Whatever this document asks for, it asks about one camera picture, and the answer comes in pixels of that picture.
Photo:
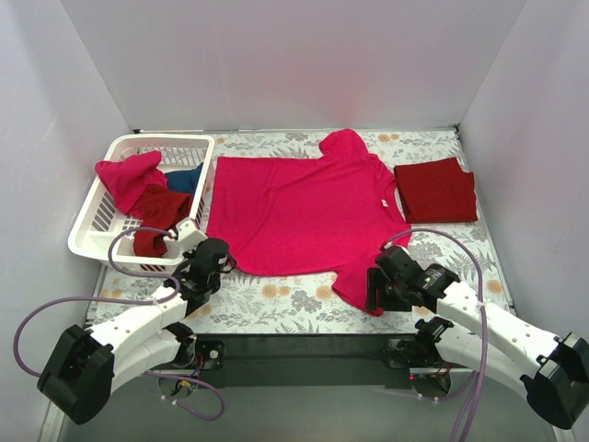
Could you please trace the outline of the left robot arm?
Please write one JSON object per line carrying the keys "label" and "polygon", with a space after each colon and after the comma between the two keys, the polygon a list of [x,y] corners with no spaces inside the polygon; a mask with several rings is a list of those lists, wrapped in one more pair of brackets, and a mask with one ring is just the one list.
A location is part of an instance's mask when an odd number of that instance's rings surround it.
{"label": "left robot arm", "polygon": [[153,367],[202,365],[205,354],[183,321],[219,290],[222,274],[235,264],[225,241],[204,240],[141,304],[88,330],[66,329],[38,390],[80,425],[93,419],[116,389]]}

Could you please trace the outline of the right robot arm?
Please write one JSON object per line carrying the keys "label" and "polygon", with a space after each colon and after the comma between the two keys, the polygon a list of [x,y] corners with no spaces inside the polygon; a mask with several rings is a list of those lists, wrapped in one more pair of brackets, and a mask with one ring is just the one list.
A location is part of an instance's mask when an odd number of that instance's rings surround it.
{"label": "right robot arm", "polygon": [[569,430],[588,405],[588,343],[570,332],[543,331],[476,292],[439,264],[423,269],[401,247],[382,250],[369,274],[370,308],[427,308],[413,337],[392,344],[391,363],[477,370],[524,397],[549,424]]}

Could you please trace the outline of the bright pink t shirt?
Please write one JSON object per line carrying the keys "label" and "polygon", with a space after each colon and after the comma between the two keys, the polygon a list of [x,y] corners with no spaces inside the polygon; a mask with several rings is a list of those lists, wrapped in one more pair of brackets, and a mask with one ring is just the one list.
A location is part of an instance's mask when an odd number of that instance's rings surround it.
{"label": "bright pink t shirt", "polygon": [[224,240],[244,273],[334,272],[333,291],[368,309],[368,271],[380,246],[410,229],[394,174],[352,129],[329,134],[318,158],[219,157],[210,237]]}

